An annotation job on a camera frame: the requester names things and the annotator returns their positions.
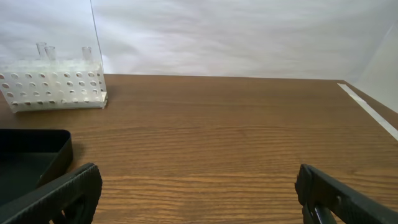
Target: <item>wood grain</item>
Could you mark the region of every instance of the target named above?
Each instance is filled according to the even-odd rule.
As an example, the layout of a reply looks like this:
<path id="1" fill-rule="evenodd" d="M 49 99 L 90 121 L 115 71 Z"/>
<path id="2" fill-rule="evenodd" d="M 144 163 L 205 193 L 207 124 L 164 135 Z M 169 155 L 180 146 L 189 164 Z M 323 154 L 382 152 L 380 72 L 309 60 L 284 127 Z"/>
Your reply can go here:
<path id="1" fill-rule="evenodd" d="M 338 82 L 107 75 L 104 110 L 2 99 L 0 127 L 72 133 L 73 167 L 104 180 L 94 223 L 302 223 L 302 163 L 398 211 L 398 142 Z"/>

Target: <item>wooden table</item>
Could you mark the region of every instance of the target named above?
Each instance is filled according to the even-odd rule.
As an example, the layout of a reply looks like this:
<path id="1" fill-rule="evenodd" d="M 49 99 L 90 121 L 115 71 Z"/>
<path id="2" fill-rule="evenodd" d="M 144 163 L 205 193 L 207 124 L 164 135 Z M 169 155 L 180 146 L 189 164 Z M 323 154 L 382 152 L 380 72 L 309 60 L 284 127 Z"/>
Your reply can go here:
<path id="1" fill-rule="evenodd" d="M 338 82 L 107 75 L 104 110 L 1 99 L 0 128 L 69 130 L 73 167 L 103 177 L 95 223 L 302 223 L 302 163 L 398 210 L 398 142 Z"/>

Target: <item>perforated white rack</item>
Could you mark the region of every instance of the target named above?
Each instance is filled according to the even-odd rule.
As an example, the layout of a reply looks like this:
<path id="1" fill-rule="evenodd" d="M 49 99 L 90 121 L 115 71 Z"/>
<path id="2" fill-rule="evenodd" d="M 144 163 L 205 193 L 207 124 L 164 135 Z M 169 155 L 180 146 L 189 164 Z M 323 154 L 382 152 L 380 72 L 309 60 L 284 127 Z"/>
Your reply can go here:
<path id="1" fill-rule="evenodd" d="M 0 67 L 0 89 L 13 113 L 72 108 L 104 108 L 101 62 L 18 61 Z"/>

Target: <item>black tray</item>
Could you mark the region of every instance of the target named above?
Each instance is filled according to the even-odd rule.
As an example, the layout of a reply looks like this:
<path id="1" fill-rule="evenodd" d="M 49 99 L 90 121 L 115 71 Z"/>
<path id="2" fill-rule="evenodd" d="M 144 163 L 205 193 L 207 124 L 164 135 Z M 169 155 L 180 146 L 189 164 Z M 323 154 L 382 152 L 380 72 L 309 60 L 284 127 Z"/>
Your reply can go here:
<path id="1" fill-rule="evenodd" d="M 60 177 L 72 160 L 66 130 L 0 129 L 0 207 Z"/>

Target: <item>black plastic bin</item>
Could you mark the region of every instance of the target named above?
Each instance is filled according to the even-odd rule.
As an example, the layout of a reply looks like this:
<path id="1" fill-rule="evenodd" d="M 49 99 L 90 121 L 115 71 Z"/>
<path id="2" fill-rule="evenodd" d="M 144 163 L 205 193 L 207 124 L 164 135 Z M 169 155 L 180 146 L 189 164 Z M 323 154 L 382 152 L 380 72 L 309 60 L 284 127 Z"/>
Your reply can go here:
<path id="1" fill-rule="evenodd" d="M 72 160 L 66 130 L 0 129 L 0 207 L 62 176 Z"/>

